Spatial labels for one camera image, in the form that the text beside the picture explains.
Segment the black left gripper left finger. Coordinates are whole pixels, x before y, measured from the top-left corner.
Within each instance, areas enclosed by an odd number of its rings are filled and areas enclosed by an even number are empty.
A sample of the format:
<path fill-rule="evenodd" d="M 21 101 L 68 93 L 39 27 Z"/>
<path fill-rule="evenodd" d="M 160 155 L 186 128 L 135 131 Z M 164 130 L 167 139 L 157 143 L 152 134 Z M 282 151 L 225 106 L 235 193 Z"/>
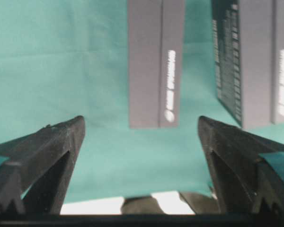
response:
<path fill-rule="evenodd" d="M 60 214 L 84 137 L 77 116 L 1 143 L 0 218 Z"/>

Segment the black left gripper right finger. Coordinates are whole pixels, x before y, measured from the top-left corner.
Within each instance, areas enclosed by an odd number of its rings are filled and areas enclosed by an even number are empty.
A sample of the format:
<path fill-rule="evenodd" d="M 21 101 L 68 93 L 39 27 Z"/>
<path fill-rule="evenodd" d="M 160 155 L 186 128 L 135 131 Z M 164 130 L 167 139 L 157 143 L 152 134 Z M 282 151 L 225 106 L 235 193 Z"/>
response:
<path fill-rule="evenodd" d="M 198 136 L 221 213 L 259 213 L 264 207 L 284 219 L 284 180 L 264 155 L 284 144 L 200 116 Z"/>

